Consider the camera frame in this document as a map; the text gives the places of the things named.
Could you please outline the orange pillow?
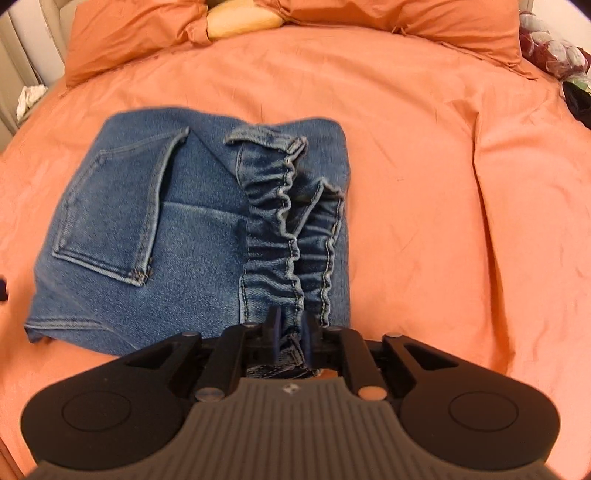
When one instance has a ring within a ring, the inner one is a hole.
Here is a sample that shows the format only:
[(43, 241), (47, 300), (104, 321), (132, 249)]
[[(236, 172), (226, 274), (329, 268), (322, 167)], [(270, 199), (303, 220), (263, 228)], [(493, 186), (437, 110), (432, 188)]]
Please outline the orange pillow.
[(421, 37), (533, 79), (519, 40), (519, 3), (478, 0), (280, 0), (256, 3), (301, 26), (362, 27)]
[(66, 86), (162, 50), (207, 46), (206, 16), (204, 1), (85, 1), (74, 14)]

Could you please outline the yellow plush cushion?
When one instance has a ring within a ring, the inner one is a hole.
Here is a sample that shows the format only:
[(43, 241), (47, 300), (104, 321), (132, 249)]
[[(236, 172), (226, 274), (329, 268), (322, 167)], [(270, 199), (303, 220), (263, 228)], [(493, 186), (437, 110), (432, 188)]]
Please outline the yellow plush cushion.
[(206, 5), (206, 32), (211, 42), (284, 24), (283, 17), (252, 0), (207, 1)]

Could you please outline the orange pillow right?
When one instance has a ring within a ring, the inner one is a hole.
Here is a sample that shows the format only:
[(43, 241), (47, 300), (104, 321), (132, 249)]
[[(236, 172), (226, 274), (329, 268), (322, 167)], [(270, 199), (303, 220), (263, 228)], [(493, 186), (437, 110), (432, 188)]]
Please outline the orange pillow right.
[(478, 0), (280, 0), (256, 3), (301, 26), (362, 27), (421, 37), (533, 79), (519, 40), (519, 3)]

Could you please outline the orange bed duvet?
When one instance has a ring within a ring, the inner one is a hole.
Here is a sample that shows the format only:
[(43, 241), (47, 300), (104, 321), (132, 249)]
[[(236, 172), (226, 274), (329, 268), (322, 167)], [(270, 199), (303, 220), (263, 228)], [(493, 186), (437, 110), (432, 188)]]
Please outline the orange bed duvet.
[(590, 133), (559, 85), (410, 35), (286, 26), (57, 84), (1, 156), (1, 442), (22, 471), (26, 401), (103, 356), (30, 343), (52, 213), (102, 123), (182, 106), (252, 123), (331, 118), (348, 139), (352, 323), (398, 331), (546, 393), (549, 465), (590, 468)]

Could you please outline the blue denim pants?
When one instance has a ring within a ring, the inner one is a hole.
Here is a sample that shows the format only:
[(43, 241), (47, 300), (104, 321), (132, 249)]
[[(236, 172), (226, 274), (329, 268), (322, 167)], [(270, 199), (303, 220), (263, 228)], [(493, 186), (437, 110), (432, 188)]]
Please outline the blue denim pants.
[(110, 117), (61, 196), (34, 267), (29, 340), (124, 356), (280, 308), (349, 325), (346, 135), (184, 108)]

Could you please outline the dark red floral bag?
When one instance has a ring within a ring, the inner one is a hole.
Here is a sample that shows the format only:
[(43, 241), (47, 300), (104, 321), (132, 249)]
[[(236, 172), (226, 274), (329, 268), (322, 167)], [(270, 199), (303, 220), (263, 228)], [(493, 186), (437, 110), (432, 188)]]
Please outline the dark red floral bag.
[(529, 11), (519, 15), (522, 56), (558, 80), (586, 74), (590, 55), (556, 33), (544, 20)]

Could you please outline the white crumpled cloth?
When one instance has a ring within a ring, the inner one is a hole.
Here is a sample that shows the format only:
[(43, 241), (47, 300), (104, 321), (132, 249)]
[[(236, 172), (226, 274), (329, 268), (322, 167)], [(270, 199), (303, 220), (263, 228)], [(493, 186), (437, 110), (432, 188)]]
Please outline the white crumpled cloth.
[(21, 123), (27, 113), (46, 95), (48, 87), (44, 84), (24, 86), (18, 96), (15, 109), (16, 119)]

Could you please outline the orange pillow left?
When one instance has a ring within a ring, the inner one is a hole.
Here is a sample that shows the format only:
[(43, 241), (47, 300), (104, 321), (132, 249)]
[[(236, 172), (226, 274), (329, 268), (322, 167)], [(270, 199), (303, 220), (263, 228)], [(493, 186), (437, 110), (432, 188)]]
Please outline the orange pillow left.
[(85, 1), (74, 14), (66, 86), (162, 50), (207, 46), (206, 16), (204, 1)]

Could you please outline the black garment on bed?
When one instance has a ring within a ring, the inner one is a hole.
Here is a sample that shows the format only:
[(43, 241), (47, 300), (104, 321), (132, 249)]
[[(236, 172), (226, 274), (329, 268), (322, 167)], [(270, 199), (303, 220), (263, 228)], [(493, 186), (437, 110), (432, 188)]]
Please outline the black garment on bed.
[(562, 84), (567, 108), (571, 115), (588, 130), (591, 129), (591, 96), (571, 82)]

